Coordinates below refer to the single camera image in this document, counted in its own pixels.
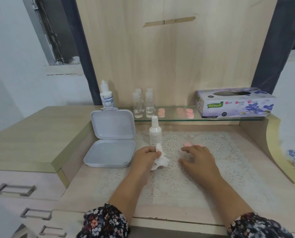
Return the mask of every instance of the person's left hand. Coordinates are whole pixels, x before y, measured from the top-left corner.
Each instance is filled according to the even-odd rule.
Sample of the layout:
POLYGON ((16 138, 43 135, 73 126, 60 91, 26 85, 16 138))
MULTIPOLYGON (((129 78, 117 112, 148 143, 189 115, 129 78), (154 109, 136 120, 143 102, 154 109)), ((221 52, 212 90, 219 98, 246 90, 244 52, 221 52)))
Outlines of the person's left hand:
POLYGON ((132 161, 131 174, 142 178, 144 184, 147 184, 150 171, 154 165, 154 160, 161 156, 161 152, 156 152, 155 147, 147 146, 140 148, 134 153, 132 161))

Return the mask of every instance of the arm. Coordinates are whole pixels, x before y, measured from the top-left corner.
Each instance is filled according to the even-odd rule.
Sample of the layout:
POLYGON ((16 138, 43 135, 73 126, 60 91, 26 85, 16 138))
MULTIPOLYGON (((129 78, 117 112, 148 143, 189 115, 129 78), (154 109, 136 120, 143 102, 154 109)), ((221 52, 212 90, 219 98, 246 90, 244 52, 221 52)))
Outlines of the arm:
POLYGON ((142 188, 147 184, 154 160, 161 156, 155 147, 144 147, 134 153, 129 174, 108 203, 84 215, 84 225, 77 238, 127 237, 142 188))
POLYGON ((260 217, 222 178, 214 156, 199 145, 183 147, 194 162, 179 159, 179 163, 212 196, 217 211, 231 237, 293 237, 274 220, 260 217))

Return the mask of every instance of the glass shelf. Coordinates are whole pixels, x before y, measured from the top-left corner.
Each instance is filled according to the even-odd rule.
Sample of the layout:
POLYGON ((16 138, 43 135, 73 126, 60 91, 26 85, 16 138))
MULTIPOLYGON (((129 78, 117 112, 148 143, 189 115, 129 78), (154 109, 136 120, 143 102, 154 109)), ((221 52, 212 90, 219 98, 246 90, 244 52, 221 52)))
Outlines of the glass shelf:
MULTIPOLYGON (((263 120, 264 117, 239 117, 239 118, 234 118, 234 117, 227 117, 227 118, 202 118, 200 113, 198 112, 198 109, 196 106, 159 106, 155 108, 154 115, 157 115, 158 109, 159 108, 164 108, 165 109, 165 117, 160 118, 159 117, 159 122, 173 122, 173 121, 241 121, 241 120, 263 120), (177 108, 184 108, 184 116, 178 116, 178 113, 176 111, 177 108), (186 117, 186 111, 185 109, 191 108, 193 109, 194 113, 194 118, 193 119, 188 119, 186 117)), ((127 109, 130 110, 133 113, 133 108, 119 108, 119 109, 127 109)), ((143 117, 142 118, 134 118, 135 122, 150 122, 151 118, 147 118, 145 111, 143 112, 143 117)))

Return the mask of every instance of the lace pattern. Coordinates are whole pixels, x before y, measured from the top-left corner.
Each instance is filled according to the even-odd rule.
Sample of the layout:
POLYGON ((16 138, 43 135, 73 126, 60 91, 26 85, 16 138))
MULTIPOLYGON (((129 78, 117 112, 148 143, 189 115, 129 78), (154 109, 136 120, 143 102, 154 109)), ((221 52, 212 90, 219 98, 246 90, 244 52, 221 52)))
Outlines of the lace pattern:
MULTIPOLYGON (((135 150, 149 145, 149 134, 138 133, 135 150)), ((223 178, 252 206, 274 211, 276 201, 270 189, 251 167, 227 132, 163 132, 162 147, 170 159, 168 167, 152 172, 138 205, 166 205, 178 207, 213 206, 211 198, 179 165, 180 157, 192 156, 181 151, 185 142, 202 144, 215 156, 223 178)), ((96 183, 95 196, 108 200, 128 173, 128 168, 107 169, 96 183)))

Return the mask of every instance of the floral sleeve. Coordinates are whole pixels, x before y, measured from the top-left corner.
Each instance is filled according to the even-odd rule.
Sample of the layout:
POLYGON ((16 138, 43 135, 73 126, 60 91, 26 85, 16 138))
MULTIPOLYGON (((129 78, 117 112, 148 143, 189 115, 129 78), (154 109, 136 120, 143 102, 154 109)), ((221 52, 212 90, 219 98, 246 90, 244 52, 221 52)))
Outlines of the floral sleeve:
POLYGON ((263 218, 254 212, 244 214, 235 219, 228 228, 228 234, 231 238, 293 238, 292 234, 278 222, 263 218))
POLYGON ((128 233, 126 218, 116 207, 106 203, 85 213, 84 225, 77 238, 126 238, 128 233))

